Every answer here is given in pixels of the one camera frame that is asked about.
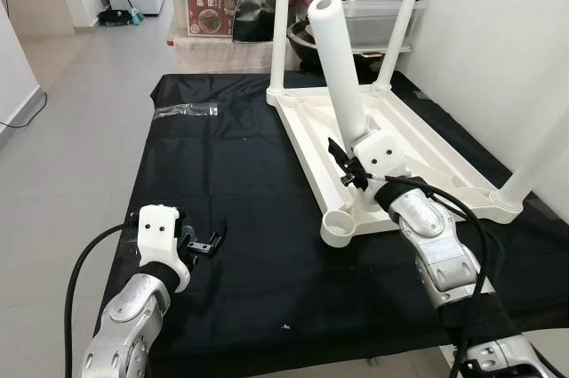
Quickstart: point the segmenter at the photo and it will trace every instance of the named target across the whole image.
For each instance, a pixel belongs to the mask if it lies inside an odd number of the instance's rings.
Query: black cloth
[[[285,82],[305,87],[323,80],[290,73]],[[491,182],[508,178],[407,79],[396,73],[392,83]],[[157,108],[216,101],[219,111],[152,122],[129,212],[178,206],[202,240],[228,220],[218,257],[202,260],[188,289],[172,298],[150,354],[153,376],[247,376],[448,343],[396,232],[354,237],[343,249],[320,239],[322,214],[276,110],[265,102],[267,86],[267,75],[169,75],[152,92]],[[458,227],[479,257],[473,227]],[[494,283],[516,325],[567,326],[567,226],[530,196],[510,225],[487,227],[504,245]],[[138,261],[136,231],[127,230],[102,305]]]

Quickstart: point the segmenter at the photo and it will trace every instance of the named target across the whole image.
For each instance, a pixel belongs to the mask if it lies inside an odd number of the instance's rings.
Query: mop
[[[138,9],[136,9],[134,6],[132,6],[132,2],[131,0],[126,0],[129,4],[129,6],[131,6],[131,18],[132,18],[132,24],[134,25],[140,25],[140,22],[142,20],[144,20],[144,14],[142,14],[141,11],[139,11]]]

